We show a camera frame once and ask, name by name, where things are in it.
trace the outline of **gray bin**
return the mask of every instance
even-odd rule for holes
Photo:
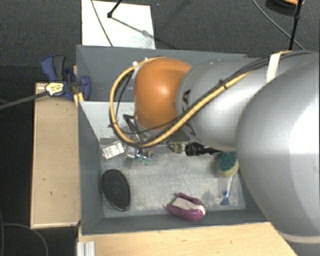
[[[122,64],[108,69],[110,58],[126,58]],[[81,226],[83,235],[104,233],[141,232],[166,229],[185,229],[221,225],[247,224],[267,221],[255,204],[241,174],[232,181],[230,205],[221,206],[220,178],[217,176],[217,158],[214,156],[193,156],[175,154],[156,149],[150,165],[138,160],[125,164],[125,156],[118,155],[106,160],[101,147],[108,141],[116,141],[109,124],[108,92],[113,80],[131,65],[134,60],[145,56],[166,55],[188,61],[191,65],[201,59],[243,58],[244,55],[176,50],[146,50],[87,47],[77,48],[78,75],[89,75],[93,97],[81,102],[78,108],[79,169],[81,191]],[[92,74],[100,70],[112,70],[104,74]],[[126,102],[121,105],[119,115],[132,114],[132,90],[126,92]],[[131,205],[128,211],[112,208],[100,189],[100,179],[107,169],[117,168],[128,179],[131,190]],[[170,203],[174,193],[183,192],[204,202],[206,216],[198,222],[190,222],[167,212],[165,204]]]

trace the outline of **yellow tag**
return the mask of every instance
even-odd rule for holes
[[[64,84],[61,82],[51,82],[45,86],[45,90],[50,96],[60,96],[64,93]]]

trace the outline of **blue clamp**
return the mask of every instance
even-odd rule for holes
[[[49,82],[60,82],[63,84],[63,93],[57,93],[57,96],[67,100],[74,100],[74,93],[71,88],[74,86],[82,86],[83,99],[87,101],[91,93],[91,84],[88,76],[81,77],[81,83],[77,82],[77,77],[70,67],[64,70],[64,56],[49,55],[40,62],[42,72],[49,78]]]

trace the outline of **white strip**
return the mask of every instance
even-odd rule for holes
[[[293,234],[286,234],[278,231],[278,233],[285,239],[297,244],[320,244],[320,235],[317,236],[300,236]]]
[[[83,242],[78,242],[76,244],[76,255],[85,256],[85,244]]]
[[[96,256],[96,242],[90,241],[85,244],[85,256]]]
[[[280,51],[275,54],[272,54],[270,56],[269,66],[268,66],[268,70],[266,72],[266,82],[267,83],[269,83],[271,80],[276,78],[281,55],[287,54],[290,52],[291,52],[290,50],[284,50],[284,51]]]

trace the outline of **black connector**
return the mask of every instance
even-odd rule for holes
[[[205,147],[204,145],[194,142],[185,146],[185,153],[188,157],[192,157],[192,156],[199,156],[204,154],[213,155],[213,154],[221,153],[221,151],[211,147]]]

